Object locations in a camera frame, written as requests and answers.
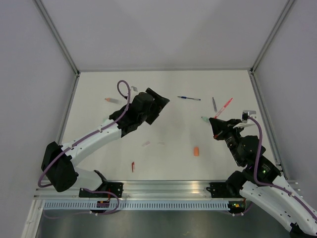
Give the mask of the blue gel pen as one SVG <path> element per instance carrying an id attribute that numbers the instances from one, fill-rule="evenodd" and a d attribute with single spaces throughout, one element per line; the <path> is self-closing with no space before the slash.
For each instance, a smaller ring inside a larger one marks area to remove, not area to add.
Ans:
<path id="1" fill-rule="evenodd" d="M 192 98 L 192 97 L 186 97 L 186 96 L 177 96 L 180 99 L 189 99 L 189 100 L 195 100 L 195 101 L 201 101 L 199 98 Z"/>

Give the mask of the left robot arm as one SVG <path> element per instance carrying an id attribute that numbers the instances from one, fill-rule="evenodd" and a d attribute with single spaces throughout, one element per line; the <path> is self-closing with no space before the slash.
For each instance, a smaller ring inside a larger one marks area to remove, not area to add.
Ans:
<path id="1" fill-rule="evenodd" d="M 135 131 L 142 123 L 151 125 L 169 101 L 147 88 L 133 98 L 128 97 L 124 107 L 82 138 L 62 145 L 50 143 L 41 165 L 49 186 L 53 186 L 57 192 L 79 188 L 89 190 L 96 197 L 105 196 L 108 182 L 101 172 L 80 169 L 78 165 L 101 147 Z"/>

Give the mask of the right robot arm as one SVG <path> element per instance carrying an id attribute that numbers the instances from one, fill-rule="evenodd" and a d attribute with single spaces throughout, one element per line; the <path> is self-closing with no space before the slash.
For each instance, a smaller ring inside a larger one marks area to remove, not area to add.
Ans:
<path id="1" fill-rule="evenodd" d="M 292 238 L 317 236 L 317 211 L 291 187 L 281 171 L 264 156 L 263 131 L 256 119 L 244 114 L 228 121 L 210 118 L 213 137 L 224 141 L 236 164 L 226 180 L 226 192 L 242 196 L 275 218 Z"/>

